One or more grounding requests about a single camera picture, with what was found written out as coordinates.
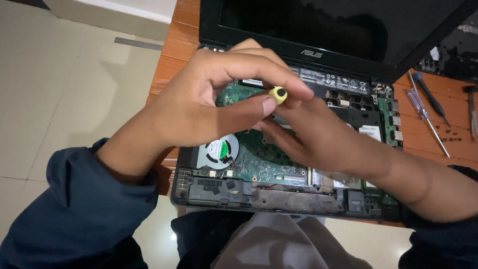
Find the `person's right hand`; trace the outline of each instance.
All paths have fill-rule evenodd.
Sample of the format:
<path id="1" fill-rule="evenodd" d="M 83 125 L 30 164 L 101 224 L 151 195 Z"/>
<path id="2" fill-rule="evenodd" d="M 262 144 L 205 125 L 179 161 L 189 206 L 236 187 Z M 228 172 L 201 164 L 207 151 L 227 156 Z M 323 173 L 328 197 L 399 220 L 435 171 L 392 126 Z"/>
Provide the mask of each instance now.
<path id="1" fill-rule="evenodd" d="M 386 153 L 390 147 L 349 127 L 323 100 L 303 101 L 295 109 L 278 106 L 276 113 L 295 131 L 295 137 L 271 120 L 263 120 L 253 128 L 262 131 L 294 161 L 360 177 L 387 172 Z"/>

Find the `tiled floor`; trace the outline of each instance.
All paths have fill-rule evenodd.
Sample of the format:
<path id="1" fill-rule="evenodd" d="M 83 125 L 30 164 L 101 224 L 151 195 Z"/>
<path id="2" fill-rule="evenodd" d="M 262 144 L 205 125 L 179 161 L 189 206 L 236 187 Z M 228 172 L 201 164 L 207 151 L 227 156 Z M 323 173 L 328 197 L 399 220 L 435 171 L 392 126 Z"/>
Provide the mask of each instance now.
<path id="1" fill-rule="evenodd" d="M 0 240 L 16 216 L 48 188 L 45 168 L 61 148 L 111 136 L 143 107 L 159 51 L 113 43 L 128 34 L 55 18 L 0 0 Z M 150 268 L 174 268 L 177 210 L 167 197 L 134 237 Z M 397 268 L 411 230 L 328 219 L 352 255 Z"/>

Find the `laptop screen bezel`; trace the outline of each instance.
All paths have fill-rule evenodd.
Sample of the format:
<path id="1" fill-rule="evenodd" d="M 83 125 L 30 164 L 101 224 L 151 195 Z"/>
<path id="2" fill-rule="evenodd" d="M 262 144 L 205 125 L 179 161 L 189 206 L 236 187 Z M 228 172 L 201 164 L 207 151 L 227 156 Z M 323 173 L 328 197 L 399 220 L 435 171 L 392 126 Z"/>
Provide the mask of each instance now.
<path id="1" fill-rule="evenodd" d="M 444 20 L 428 37 L 426 37 L 397 66 L 360 59 L 313 46 L 297 44 L 246 32 L 219 24 L 221 0 L 203 0 L 200 7 L 199 42 L 230 47 L 247 38 L 255 39 L 261 46 L 272 49 L 288 62 L 306 64 L 317 68 L 330 67 L 335 71 L 350 72 L 367 79 L 394 83 L 406 71 L 419 62 L 436 44 L 458 27 L 476 8 L 478 0 L 465 0 Z"/>

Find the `cooling fan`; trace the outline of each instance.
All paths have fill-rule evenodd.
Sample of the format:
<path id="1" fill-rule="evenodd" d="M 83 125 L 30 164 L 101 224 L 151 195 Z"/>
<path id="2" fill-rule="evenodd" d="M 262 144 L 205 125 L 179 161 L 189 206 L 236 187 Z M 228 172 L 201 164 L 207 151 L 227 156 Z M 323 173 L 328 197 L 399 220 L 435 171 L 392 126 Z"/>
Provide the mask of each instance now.
<path id="1" fill-rule="evenodd" d="M 208 166 L 215 170 L 223 170 L 231 165 L 239 153 L 239 141 L 233 134 L 221 137 L 211 143 L 199 146 L 197 168 Z"/>

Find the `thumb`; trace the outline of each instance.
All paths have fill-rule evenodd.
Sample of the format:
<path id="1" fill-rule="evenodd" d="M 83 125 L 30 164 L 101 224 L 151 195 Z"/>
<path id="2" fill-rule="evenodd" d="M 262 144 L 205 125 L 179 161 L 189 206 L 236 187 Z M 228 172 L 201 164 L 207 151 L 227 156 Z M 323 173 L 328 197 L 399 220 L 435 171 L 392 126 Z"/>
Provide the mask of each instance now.
<path id="1" fill-rule="evenodd" d="M 276 107 L 275 100 L 260 95 L 218 108 L 219 134 L 224 136 L 250 129 Z"/>
<path id="2" fill-rule="evenodd" d="M 286 129 L 270 120 L 260 121 L 253 128 L 270 138 L 291 159 L 304 163 L 304 147 Z"/>

